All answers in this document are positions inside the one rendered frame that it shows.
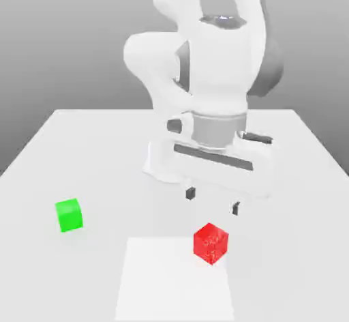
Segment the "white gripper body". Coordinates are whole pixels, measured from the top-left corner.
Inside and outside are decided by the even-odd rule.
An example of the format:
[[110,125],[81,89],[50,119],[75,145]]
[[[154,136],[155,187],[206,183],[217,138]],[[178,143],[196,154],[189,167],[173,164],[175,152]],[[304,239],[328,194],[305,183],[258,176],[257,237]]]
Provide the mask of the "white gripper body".
[[253,141],[244,134],[218,151],[199,147],[181,135],[167,134],[172,151],[166,162],[169,170],[182,176],[227,189],[267,198],[273,190],[273,143]]

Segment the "small red cube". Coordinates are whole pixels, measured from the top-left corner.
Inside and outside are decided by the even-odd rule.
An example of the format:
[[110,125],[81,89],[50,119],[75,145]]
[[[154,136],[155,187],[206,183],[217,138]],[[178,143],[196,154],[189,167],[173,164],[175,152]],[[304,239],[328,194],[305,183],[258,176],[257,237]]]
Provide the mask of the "small red cube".
[[209,222],[194,233],[193,253],[213,265],[226,254],[228,238],[227,232]]

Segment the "small green cube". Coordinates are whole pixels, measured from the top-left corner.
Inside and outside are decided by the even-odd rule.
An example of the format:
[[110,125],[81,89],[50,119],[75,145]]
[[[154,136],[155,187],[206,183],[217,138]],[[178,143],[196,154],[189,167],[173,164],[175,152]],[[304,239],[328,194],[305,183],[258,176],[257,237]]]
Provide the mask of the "small green cube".
[[61,232],[83,227],[82,212],[77,199],[68,199],[55,204]]

